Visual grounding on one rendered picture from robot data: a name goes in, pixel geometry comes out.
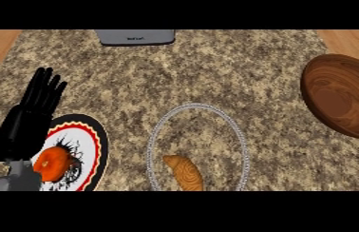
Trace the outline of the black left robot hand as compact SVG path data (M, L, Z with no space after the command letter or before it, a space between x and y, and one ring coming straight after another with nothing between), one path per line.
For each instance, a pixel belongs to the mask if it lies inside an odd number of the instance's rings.
M23 99L0 125L0 162L30 160L41 152L69 83L54 68L39 68Z

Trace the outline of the round black-rimmed patterned placemat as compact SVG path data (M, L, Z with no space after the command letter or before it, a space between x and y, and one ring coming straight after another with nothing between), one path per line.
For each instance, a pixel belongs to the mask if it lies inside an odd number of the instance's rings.
M52 146L70 151L72 165L57 182L42 181L41 191L94 191L101 181L108 161L108 137L101 122L86 114L67 114L52 120L42 151Z

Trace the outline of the clear oval glass bowl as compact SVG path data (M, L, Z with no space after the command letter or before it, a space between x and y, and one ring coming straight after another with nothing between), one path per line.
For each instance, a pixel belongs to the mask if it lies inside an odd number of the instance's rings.
M150 141L148 141L148 147L147 147L147 171L148 171L148 177L150 177L153 191L162 191L162 187L160 187L159 180L156 178L154 170L153 170L153 150L154 150L154 146L156 146L157 135L160 133L160 130L162 130L166 122L182 111L185 111L188 109L206 109L206 110L212 111L213 113L216 113L224 118L224 120L227 121L227 123L230 124L230 126L236 132L236 136L238 138L240 145L241 145L241 156L243 156L243 170L241 170L241 177L240 177L240 181L238 181L238 184L236 187L236 191L244 191L247 181L249 181L249 176L250 176L250 152L249 152L246 137L244 137L243 131L237 125L234 118L225 113L225 111L221 110L218 107L207 105L207 104L202 104L202 103L190 103L182 106L176 106L165 114L165 116L160 118L159 123L154 126L153 134L151 134Z

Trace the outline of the brown wooden bowl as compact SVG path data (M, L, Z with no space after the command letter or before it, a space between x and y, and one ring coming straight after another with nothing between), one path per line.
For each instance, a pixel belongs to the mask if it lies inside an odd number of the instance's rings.
M342 54L315 57L303 69L301 90L320 121L359 139L359 59Z

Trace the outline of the orange round fruit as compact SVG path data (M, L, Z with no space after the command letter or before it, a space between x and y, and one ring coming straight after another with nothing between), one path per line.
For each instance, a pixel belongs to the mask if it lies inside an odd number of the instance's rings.
M48 148L35 163L35 171L42 174L45 182L57 182L66 175L72 165L70 151L60 146Z

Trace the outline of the grey flat appliance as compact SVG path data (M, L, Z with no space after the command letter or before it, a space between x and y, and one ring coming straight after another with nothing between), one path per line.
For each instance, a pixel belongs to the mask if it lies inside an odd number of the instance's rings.
M98 29L97 36L106 46L147 46L172 44L173 29Z

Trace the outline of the brown wooden croissant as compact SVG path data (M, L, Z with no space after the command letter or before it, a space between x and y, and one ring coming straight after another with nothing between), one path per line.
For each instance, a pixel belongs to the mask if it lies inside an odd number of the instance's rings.
M191 159L181 155L166 155L163 157L166 165L171 166L179 187L184 191L203 191L204 179L199 167Z

